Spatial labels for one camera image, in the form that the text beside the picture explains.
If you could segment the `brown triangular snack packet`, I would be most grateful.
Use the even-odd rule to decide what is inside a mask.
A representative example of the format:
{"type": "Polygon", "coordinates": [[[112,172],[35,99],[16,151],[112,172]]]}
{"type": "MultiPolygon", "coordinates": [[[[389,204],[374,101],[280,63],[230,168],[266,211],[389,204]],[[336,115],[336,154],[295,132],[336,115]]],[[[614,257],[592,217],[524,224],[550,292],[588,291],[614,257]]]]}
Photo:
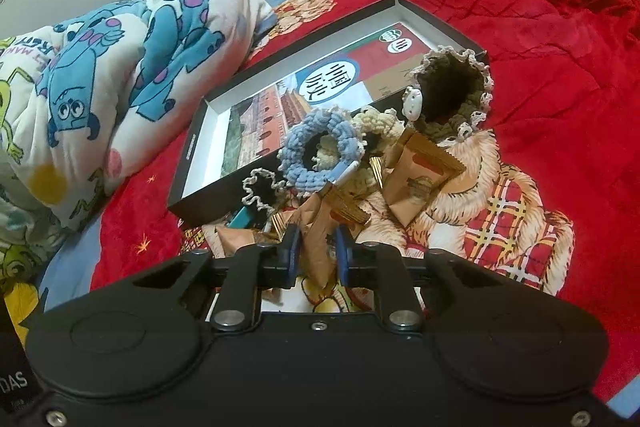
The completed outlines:
{"type": "Polygon", "coordinates": [[[325,288],[335,281],[336,261],[330,254],[334,231],[346,225],[357,236],[369,222],[370,215],[341,187],[327,183],[312,194],[292,214],[290,223],[302,232],[300,266],[317,286],[325,288]]]}
{"type": "Polygon", "coordinates": [[[397,221],[407,228],[465,165],[412,128],[402,132],[384,156],[382,195],[397,221]]]}

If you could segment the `black scrunchie white lace edge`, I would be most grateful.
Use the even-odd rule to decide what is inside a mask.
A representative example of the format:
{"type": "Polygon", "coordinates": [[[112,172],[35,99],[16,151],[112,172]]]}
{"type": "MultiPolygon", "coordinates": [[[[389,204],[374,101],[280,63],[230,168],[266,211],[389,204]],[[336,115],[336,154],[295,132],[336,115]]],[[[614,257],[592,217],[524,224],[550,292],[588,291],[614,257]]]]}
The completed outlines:
{"type": "Polygon", "coordinates": [[[250,224],[257,225],[276,213],[288,197],[288,186],[276,172],[254,168],[242,181],[243,208],[248,211],[250,224]]]}

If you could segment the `teal small object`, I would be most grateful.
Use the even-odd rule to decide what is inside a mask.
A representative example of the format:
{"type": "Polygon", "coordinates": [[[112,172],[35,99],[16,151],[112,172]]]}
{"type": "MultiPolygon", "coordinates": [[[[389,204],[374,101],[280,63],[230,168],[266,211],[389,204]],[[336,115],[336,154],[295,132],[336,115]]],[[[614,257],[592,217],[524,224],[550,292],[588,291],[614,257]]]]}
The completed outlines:
{"type": "Polygon", "coordinates": [[[230,229],[251,229],[262,223],[262,210],[243,206],[228,222],[230,229]]]}

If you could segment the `blue crochet scrunchie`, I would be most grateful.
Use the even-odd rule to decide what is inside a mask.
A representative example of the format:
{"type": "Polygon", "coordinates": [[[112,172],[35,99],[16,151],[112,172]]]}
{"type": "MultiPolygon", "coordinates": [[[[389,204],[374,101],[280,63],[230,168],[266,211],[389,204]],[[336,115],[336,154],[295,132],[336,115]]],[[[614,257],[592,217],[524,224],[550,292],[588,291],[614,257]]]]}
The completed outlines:
{"type": "Polygon", "coordinates": [[[366,142],[344,109],[319,108],[293,126],[278,152],[279,170],[298,193],[344,184],[358,169],[366,142]]]}

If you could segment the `black shallow cardboard box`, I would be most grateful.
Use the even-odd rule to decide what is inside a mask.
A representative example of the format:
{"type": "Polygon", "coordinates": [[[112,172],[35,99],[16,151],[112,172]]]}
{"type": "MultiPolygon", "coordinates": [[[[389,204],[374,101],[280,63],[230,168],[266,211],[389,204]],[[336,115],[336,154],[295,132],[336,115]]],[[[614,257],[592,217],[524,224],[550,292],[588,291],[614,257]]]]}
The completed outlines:
{"type": "Polygon", "coordinates": [[[242,181],[276,170],[291,127],[319,108],[401,106],[410,72],[439,46],[488,53],[408,0],[381,0],[311,31],[207,93],[186,135],[168,210],[187,227],[238,209],[242,181]]]}

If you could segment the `cream crochet scrunchie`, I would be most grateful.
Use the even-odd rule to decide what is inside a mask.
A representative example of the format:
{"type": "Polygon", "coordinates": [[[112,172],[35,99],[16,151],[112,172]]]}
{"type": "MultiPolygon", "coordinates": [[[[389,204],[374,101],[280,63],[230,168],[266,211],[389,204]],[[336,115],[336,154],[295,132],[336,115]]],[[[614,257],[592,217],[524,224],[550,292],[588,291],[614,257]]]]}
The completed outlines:
{"type": "Polygon", "coordinates": [[[405,130],[405,125],[398,118],[396,110],[392,108],[380,112],[372,106],[366,106],[359,109],[352,118],[363,133],[366,148],[356,172],[340,186],[352,196],[359,197],[372,192],[378,185],[370,160],[380,159],[386,148],[400,137],[405,130]]]}

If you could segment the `printed picture sheet in box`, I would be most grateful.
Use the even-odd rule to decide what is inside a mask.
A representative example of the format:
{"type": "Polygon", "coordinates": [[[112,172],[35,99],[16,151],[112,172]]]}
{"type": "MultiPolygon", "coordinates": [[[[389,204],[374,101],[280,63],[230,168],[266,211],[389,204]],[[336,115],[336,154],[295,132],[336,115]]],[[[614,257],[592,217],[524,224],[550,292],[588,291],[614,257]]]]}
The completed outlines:
{"type": "Polygon", "coordinates": [[[223,178],[280,148],[293,126],[318,108],[353,112],[398,91],[402,74],[428,51],[404,23],[371,32],[295,72],[290,72],[218,118],[213,150],[221,153],[213,171],[223,178]]]}

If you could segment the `brown crochet pouch lace trim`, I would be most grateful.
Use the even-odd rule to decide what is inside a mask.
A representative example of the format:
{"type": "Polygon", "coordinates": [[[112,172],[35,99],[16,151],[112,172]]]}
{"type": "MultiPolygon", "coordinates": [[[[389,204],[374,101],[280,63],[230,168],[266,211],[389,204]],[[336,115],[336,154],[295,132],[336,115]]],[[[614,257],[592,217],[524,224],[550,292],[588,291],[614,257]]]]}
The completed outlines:
{"type": "Polygon", "coordinates": [[[434,143],[462,142],[486,121],[494,80],[473,50],[438,46],[422,56],[410,77],[402,116],[434,143]]]}

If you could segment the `cartoon monster print quilt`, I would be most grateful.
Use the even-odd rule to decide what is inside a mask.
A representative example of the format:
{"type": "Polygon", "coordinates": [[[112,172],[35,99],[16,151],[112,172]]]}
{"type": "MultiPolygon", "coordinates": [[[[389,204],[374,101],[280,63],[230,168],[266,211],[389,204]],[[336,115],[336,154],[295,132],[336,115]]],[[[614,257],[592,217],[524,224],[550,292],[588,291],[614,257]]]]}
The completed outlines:
{"type": "Polygon", "coordinates": [[[1,230],[49,242],[143,167],[274,24],[266,0],[132,0],[1,43],[1,230]]]}

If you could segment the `red plush blanket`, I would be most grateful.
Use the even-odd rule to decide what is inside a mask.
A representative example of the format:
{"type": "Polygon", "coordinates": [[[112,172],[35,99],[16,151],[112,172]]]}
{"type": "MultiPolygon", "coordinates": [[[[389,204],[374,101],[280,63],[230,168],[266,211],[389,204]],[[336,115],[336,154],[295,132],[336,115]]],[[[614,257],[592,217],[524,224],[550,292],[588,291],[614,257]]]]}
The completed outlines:
{"type": "MultiPolygon", "coordinates": [[[[378,0],[288,0],[261,60],[378,0]]],[[[484,129],[456,147],[459,206],[401,228],[378,194],[363,241],[444,248],[593,315],[608,332],[597,396],[639,404],[639,0],[410,0],[485,49],[484,129]]]]}

